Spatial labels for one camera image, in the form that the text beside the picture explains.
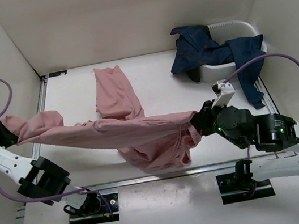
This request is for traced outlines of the pink trousers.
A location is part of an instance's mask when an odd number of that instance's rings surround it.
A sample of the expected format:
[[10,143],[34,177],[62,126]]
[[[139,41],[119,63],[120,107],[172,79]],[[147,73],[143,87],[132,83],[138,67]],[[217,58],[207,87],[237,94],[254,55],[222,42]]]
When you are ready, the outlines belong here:
[[117,149],[143,171],[185,167],[190,149],[201,135],[190,123],[195,111],[146,117],[130,81],[119,68],[95,69],[96,111],[100,119],[65,126],[57,111],[43,111],[29,120],[0,118],[17,136],[18,145],[40,143],[85,149]]

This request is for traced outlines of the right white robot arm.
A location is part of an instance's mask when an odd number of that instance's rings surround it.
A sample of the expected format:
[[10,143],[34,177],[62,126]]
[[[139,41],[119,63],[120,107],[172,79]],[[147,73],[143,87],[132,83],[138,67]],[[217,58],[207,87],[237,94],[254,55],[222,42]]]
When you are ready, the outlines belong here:
[[248,109],[214,106],[206,101],[191,118],[191,124],[201,136],[214,133],[240,149],[254,146],[258,151],[295,152],[295,156],[267,161],[240,160],[233,177],[224,185],[246,190],[255,183],[276,177],[299,176],[299,123],[279,114],[252,115]]

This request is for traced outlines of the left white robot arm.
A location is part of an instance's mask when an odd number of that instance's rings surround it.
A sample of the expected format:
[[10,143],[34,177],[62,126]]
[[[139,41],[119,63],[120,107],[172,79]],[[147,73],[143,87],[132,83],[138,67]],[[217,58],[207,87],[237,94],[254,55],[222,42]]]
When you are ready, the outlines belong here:
[[86,217],[104,208],[104,198],[89,189],[74,186],[70,173],[52,161],[39,157],[37,160],[16,155],[7,150],[15,145],[18,137],[0,122],[0,172],[18,185],[16,201],[30,203],[36,200],[52,206],[64,202],[64,211],[70,215]]

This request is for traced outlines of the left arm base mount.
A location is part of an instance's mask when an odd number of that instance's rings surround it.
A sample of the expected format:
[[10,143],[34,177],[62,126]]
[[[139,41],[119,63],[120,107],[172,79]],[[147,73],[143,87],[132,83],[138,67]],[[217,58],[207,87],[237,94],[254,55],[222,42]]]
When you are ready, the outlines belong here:
[[80,209],[65,205],[69,224],[101,224],[119,221],[119,198],[117,191],[92,192]]

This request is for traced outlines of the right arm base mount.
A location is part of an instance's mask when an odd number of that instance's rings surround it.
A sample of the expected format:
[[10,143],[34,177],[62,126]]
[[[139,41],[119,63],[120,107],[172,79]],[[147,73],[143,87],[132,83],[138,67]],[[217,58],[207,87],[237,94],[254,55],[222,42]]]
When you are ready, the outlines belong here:
[[270,180],[261,182],[252,181],[251,179],[239,180],[232,173],[217,175],[216,180],[224,205],[276,195]]

